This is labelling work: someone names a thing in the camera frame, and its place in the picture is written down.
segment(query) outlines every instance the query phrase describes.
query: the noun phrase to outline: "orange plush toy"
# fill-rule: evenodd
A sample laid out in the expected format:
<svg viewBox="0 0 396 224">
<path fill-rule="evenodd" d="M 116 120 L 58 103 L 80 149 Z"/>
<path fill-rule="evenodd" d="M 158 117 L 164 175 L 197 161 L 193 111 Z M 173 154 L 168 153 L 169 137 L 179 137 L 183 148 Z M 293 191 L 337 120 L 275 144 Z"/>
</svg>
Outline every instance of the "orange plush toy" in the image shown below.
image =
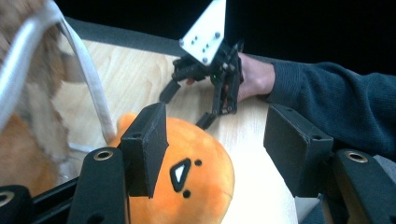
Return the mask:
<svg viewBox="0 0 396 224">
<path fill-rule="evenodd" d="M 136 118 L 119 119 L 116 147 Z M 169 143 L 152 199 L 131 197 L 132 223 L 220 223 L 233 198 L 233 164 L 208 133 L 180 119 L 166 119 Z"/>
</svg>

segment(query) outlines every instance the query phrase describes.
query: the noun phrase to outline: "black background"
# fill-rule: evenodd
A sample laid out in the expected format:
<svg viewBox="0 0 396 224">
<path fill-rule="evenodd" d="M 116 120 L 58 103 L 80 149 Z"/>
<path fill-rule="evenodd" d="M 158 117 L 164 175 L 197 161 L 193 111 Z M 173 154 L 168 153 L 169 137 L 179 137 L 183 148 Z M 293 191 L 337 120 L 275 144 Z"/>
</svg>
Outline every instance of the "black background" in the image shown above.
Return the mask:
<svg viewBox="0 0 396 224">
<path fill-rule="evenodd" d="M 180 39 L 210 0 L 57 0 L 65 16 Z M 396 75 L 392 1 L 228 0 L 226 40 L 244 52 Z"/>
</svg>

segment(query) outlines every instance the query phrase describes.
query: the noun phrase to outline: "person's hand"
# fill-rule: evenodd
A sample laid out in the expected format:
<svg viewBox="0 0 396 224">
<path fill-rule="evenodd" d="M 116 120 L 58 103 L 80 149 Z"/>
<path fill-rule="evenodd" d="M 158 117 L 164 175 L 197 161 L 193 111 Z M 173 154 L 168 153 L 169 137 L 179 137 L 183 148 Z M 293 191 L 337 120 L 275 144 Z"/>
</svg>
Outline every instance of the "person's hand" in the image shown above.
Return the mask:
<svg viewBox="0 0 396 224">
<path fill-rule="evenodd" d="M 244 82 L 238 92 L 238 102 L 250 96 L 271 93 L 275 83 L 275 69 L 270 63 L 264 63 L 239 53 Z"/>
</svg>

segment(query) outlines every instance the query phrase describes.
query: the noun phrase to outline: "dark sweater sleeve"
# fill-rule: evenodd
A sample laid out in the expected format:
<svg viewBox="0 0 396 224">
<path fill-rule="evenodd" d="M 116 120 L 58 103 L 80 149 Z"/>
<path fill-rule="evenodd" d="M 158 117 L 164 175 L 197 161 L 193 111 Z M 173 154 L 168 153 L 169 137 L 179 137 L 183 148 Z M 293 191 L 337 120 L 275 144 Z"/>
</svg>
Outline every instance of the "dark sweater sleeve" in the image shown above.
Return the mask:
<svg viewBox="0 0 396 224">
<path fill-rule="evenodd" d="M 295 109 L 336 143 L 396 161 L 396 76 L 334 63 L 274 63 L 269 103 Z"/>
</svg>

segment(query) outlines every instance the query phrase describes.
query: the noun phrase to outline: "wooden table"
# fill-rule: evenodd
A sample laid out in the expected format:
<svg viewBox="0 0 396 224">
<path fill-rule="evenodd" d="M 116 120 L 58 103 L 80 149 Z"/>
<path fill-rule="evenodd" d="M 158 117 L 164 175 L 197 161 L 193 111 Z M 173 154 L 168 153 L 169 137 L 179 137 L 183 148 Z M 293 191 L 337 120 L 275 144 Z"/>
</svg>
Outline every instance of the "wooden table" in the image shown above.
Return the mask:
<svg viewBox="0 0 396 224">
<path fill-rule="evenodd" d="M 114 125 L 121 114 L 139 113 L 145 106 L 159 102 L 176 57 L 84 43 L 103 82 Z M 209 80 L 192 86 L 181 84 L 167 105 L 167 116 L 195 123 L 211 110 L 213 86 Z M 84 84 L 64 83 L 54 102 L 70 129 L 69 142 L 91 149 L 106 145 Z M 238 105 L 235 115 L 218 118 L 206 130 L 227 149 L 235 169 L 234 197 L 223 223 L 297 223 L 294 200 L 262 146 L 267 109 L 266 103 L 248 99 Z M 78 169 L 84 156 L 74 153 Z"/>
</svg>

